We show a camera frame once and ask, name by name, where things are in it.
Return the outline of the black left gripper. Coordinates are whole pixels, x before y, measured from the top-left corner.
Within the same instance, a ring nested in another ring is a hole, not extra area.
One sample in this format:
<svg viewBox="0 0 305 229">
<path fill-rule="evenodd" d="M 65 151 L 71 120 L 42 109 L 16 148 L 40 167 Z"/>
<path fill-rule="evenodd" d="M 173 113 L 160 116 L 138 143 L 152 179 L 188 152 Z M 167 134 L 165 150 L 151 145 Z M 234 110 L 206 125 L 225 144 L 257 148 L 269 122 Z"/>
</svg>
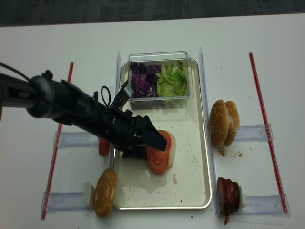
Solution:
<svg viewBox="0 0 305 229">
<path fill-rule="evenodd" d="M 147 159 L 147 147 L 166 149 L 167 140 L 156 130 L 148 116 L 125 116 L 108 109 L 95 117 L 98 136 L 123 151 L 122 158 Z"/>
</svg>

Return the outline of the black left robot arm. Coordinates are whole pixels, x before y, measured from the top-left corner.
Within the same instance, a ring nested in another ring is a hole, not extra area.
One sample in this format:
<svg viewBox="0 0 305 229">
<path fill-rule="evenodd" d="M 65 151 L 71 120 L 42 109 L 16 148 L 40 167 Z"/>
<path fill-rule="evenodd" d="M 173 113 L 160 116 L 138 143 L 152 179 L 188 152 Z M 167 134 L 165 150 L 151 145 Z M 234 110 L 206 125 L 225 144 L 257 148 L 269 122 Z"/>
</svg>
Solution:
<svg viewBox="0 0 305 229">
<path fill-rule="evenodd" d="M 139 153 L 146 148 L 165 151 L 168 141 L 156 130 L 147 116 L 133 116 L 122 107 L 131 96 L 125 82 L 112 103 L 101 104 L 95 92 L 89 96 L 66 80 L 55 81 L 46 70 L 42 75 L 27 77 L 1 63 L 21 77 L 0 75 L 0 106 L 25 108 L 34 118 L 48 118 L 64 125 L 74 125 L 127 153 Z"/>
</svg>

